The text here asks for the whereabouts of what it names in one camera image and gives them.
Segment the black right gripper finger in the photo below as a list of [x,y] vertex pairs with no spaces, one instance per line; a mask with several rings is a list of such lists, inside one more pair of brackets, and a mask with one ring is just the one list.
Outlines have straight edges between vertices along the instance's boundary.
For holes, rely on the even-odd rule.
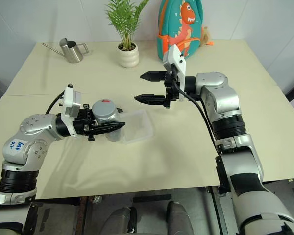
[[164,95],[155,95],[155,94],[141,94],[135,96],[134,99],[142,104],[147,105],[161,105],[165,104],[165,96]]
[[140,76],[141,79],[150,82],[160,82],[166,79],[166,71],[148,71]]

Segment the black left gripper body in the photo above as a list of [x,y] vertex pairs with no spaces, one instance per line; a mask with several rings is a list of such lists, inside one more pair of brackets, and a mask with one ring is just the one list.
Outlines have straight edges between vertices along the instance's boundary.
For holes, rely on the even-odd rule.
[[97,124],[89,104],[83,104],[83,108],[79,110],[73,125],[78,135],[87,136],[89,142],[95,140],[95,126]]

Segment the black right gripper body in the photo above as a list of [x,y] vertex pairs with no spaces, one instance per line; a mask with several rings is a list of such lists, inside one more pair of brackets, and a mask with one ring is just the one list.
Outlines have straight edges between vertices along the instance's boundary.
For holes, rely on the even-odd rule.
[[176,101],[179,98],[179,91],[176,88],[178,82],[178,69],[175,65],[171,65],[170,71],[166,73],[164,85],[166,87],[166,95],[164,106],[170,108],[171,101]]

